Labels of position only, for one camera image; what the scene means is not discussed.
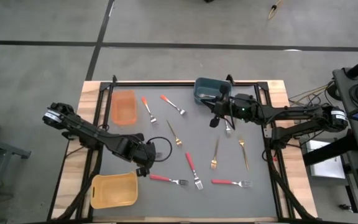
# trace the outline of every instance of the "translucent orange bin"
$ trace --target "translucent orange bin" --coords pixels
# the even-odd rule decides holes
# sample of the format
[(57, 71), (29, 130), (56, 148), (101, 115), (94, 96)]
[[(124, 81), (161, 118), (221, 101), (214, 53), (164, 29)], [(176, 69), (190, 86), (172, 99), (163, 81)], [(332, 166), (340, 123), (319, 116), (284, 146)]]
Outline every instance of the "translucent orange bin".
[(96, 175), (91, 190), (91, 205), (95, 209), (133, 205), (137, 200), (137, 176), (135, 172)]
[(134, 90), (115, 91), (112, 93), (111, 119), (117, 125), (136, 123), (137, 108)]

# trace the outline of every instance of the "gray mat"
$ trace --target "gray mat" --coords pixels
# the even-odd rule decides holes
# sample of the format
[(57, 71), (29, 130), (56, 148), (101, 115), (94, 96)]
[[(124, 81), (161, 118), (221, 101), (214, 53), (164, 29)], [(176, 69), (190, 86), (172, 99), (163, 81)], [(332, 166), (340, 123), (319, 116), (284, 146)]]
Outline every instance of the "gray mat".
[[(128, 90), (131, 87), (117, 87), (114, 91)], [(139, 196), (135, 204), (128, 207), (106, 208), (94, 211), (96, 217), (219, 217), (219, 218), (252, 218), (276, 217), (272, 186), (266, 162), (261, 158), (264, 143), (260, 126), (237, 121), (236, 131), (231, 138), (225, 135), (225, 125), (221, 121), (217, 128), (210, 128), (213, 117), (209, 109), (197, 105), (193, 99), (193, 87), (136, 87), (138, 121), (132, 127), (118, 127), (111, 121), (110, 133), (145, 134), (149, 139), (164, 136), (173, 143), (171, 157), (165, 162), (155, 163), (151, 173), (171, 179), (189, 180), (189, 186), (138, 178)], [(235, 87), (233, 92), (254, 95), (254, 87)], [(164, 94), (173, 103), (188, 112), (181, 117), (175, 108), (160, 99)], [(158, 125), (153, 127), (141, 97), (146, 96)], [(183, 147), (175, 145), (175, 139), (169, 130), (166, 119), (183, 142)], [(246, 142), (250, 171), (247, 171), (238, 134)], [(218, 149), (218, 166), (211, 170), (214, 146), (220, 136)], [(155, 141), (156, 149), (164, 156), (168, 153), (168, 144)], [(193, 174), (185, 153), (190, 152), (204, 189), (197, 190)], [(135, 171), (136, 165), (128, 163), (104, 149), (101, 175), (123, 174)], [(211, 179), (250, 180), (254, 186), (243, 189), (237, 185), (213, 185)]]

